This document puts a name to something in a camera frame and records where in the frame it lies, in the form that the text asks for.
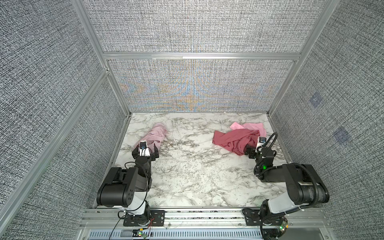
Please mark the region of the pale mauve cloth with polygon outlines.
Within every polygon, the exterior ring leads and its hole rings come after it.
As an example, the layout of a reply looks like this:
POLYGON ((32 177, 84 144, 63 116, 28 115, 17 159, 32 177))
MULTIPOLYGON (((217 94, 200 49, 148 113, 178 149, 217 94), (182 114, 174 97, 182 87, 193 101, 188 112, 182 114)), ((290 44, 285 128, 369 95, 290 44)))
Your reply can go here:
POLYGON ((157 123, 144 137, 142 137, 135 144, 135 147, 137 147, 141 142, 147 142, 147 147, 149 147, 152 151, 155 149, 155 147, 159 149, 162 142, 166 138, 167 133, 168 130, 166 126, 162 123, 157 123))

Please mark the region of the dark magenta cloth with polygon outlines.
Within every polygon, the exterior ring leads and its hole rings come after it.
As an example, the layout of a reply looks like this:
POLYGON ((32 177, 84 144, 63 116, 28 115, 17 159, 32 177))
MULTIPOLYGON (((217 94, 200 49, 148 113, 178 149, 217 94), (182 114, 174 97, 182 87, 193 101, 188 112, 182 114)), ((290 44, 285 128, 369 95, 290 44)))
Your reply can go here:
POLYGON ((215 131, 212 143, 241 156, 245 154, 246 147, 257 146, 260 136, 259 130, 238 129, 228 133, 215 131))

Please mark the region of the bright pink cloth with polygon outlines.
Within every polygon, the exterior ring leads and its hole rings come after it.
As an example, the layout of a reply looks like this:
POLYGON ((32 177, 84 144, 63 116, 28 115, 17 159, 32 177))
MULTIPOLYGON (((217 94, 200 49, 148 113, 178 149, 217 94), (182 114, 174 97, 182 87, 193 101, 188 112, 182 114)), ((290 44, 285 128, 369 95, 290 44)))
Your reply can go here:
POLYGON ((245 124, 241 125, 237 122, 234 122, 230 126, 230 129, 231 130, 247 129, 247 130, 252 130, 252 131, 258 130, 260 132, 261 137, 267 137, 267 131, 264 128, 263 123, 245 123, 245 124))

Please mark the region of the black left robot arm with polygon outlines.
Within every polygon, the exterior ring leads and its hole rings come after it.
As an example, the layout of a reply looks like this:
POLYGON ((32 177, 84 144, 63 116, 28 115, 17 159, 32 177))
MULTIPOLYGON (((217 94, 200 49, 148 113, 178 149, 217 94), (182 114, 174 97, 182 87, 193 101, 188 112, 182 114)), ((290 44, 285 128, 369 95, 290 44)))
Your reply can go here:
POLYGON ((147 201, 152 186, 152 162, 159 158, 156 145, 141 142, 133 151, 133 167, 112 167, 97 193, 97 206, 115 208, 125 227, 149 226, 153 217, 147 201))

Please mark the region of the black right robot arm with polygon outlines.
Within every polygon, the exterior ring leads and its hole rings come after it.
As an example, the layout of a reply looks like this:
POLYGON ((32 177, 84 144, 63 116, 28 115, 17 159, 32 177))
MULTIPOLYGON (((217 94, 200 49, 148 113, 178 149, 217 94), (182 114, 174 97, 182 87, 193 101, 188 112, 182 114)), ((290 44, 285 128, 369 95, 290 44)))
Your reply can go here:
POLYGON ((286 191, 262 202, 257 210, 244 208, 247 226, 276 226, 288 214, 327 203, 330 193, 312 165, 283 164, 274 166, 277 152, 269 147, 246 146, 245 155, 256 162, 254 175, 263 183, 285 183, 286 191))

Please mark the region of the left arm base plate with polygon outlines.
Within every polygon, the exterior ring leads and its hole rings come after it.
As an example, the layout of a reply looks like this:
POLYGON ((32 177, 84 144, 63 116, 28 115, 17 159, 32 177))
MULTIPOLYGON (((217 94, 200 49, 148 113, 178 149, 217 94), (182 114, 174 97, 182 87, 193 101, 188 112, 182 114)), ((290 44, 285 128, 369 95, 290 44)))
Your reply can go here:
POLYGON ((164 210, 150 210, 143 215, 127 215, 124 218, 123 226, 148 228, 151 225, 152 227, 163 227, 165 214, 166 211, 164 210))

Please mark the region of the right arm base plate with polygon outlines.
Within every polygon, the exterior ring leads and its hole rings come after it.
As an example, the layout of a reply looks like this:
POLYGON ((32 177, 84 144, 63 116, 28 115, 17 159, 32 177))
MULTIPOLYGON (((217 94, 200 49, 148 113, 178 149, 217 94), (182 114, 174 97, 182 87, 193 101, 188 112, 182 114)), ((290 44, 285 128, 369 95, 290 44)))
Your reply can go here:
MULTIPOLYGON (((244 208, 241 211, 246 222, 246 226, 260 226, 262 220, 267 217, 267 215, 262 214, 260 209, 251 209, 244 208)), ((270 217, 264 220, 264 226, 282 226, 283 222, 287 222, 285 217, 270 217)))

